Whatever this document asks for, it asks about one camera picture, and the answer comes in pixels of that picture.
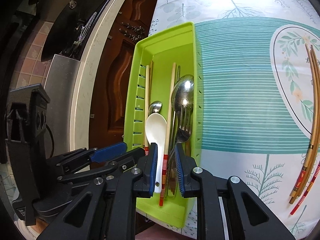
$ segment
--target white countertop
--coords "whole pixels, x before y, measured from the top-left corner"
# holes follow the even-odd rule
[[[111,26],[124,0],[110,0],[84,48],[73,92],[70,151],[89,146],[89,116],[94,80]]]

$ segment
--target teal stripe pattern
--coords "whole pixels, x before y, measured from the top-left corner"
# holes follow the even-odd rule
[[[290,116],[270,61],[270,41],[297,22],[264,17],[195,24],[202,48],[204,123],[202,148],[224,152],[303,154],[309,139]]]

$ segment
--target metal panel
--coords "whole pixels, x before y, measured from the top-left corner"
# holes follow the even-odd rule
[[[55,54],[44,90],[50,97],[47,109],[47,124],[54,139],[54,156],[70,151],[69,130],[73,90],[80,61]],[[51,139],[45,136],[46,157],[51,152]]]

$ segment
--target white tablecloth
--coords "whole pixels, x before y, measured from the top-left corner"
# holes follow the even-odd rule
[[[149,35],[187,21],[196,25],[204,67],[200,166],[239,176],[296,239],[307,236],[320,217],[320,179],[292,216],[288,202],[310,138],[304,44],[320,48],[319,16],[308,0],[158,0]],[[195,205],[184,228],[156,222],[196,238],[196,220]]]

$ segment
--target wooden cabinet door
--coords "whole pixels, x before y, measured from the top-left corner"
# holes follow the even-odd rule
[[[125,0],[107,39],[94,82],[89,147],[106,147],[122,141],[124,113],[135,42],[119,29],[137,36],[124,25],[144,28],[147,37],[157,0]]]

